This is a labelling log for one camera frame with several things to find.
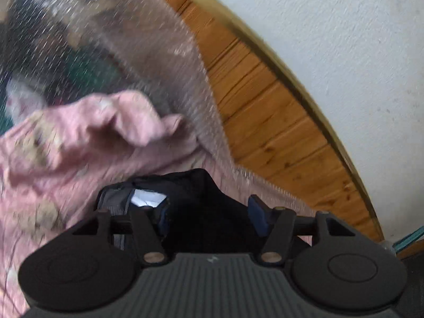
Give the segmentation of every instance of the black garment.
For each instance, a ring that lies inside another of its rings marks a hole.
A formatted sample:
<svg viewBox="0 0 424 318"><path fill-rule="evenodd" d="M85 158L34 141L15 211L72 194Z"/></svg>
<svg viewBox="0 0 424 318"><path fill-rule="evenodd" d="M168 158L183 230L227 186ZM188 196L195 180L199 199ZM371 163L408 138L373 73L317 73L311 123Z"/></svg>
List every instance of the black garment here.
<svg viewBox="0 0 424 318"><path fill-rule="evenodd" d="M139 209L130 203L134 189L167 196L154 210L167 205L169 230L162 235L162 246L170 257L177 252L258 254L266 241L257 235L247 207L222 193L206 170L134 177L110 185L100 193L98 208L108 208L112 214ZM151 220L155 225L160 217L152 214ZM292 252L297 254L306 247L308 244L294 237ZM128 237L124 248L133 249Z"/></svg>

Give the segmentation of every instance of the white wall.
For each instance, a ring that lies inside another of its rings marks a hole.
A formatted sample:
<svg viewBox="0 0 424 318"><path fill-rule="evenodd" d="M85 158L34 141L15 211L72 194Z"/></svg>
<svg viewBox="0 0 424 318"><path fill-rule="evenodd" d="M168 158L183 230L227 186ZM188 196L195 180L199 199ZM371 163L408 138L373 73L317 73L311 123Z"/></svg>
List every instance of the white wall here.
<svg viewBox="0 0 424 318"><path fill-rule="evenodd" d="M220 0L310 92L386 239L424 225L424 0Z"/></svg>

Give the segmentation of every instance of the ribbed gray panel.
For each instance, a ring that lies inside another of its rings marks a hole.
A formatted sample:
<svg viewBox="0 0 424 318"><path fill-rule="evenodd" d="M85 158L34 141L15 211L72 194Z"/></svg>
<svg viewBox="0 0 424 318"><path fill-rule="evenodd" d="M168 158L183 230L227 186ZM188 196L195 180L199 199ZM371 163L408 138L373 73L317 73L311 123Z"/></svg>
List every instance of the ribbed gray panel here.
<svg viewBox="0 0 424 318"><path fill-rule="evenodd" d="M31 309L25 318L321 318L323 311L298 296L283 273L242 254L178 254L142 272L134 287L109 306L63 314ZM369 315L398 317L391 310Z"/></svg>

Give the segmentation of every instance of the bubble wrap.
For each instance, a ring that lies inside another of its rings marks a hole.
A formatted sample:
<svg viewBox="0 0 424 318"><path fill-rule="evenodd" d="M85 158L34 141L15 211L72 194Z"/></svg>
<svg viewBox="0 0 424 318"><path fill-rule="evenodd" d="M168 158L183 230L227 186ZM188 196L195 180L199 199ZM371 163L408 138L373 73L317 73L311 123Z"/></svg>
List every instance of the bubble wrap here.
<svg viewBox="0 0 424 318"><path fill-rule="evenodd" d="M164 0L0 0L0 132L34 110L139 89L181 113L233 184L269 206L302 201L234 164L194 36Z"/></svg>

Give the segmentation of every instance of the wooden floor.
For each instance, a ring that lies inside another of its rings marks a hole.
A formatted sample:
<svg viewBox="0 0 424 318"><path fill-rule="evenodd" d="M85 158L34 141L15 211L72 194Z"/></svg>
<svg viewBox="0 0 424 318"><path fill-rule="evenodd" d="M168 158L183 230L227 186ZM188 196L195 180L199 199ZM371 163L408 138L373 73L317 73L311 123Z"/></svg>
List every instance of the wooden floor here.
<svg viewBox="0 0 424 318"><path fill-rule="evenodd" d="M235 161L381 240L336 153L287 88L210 14L189 0L166 1L196 35Z"/></svg>

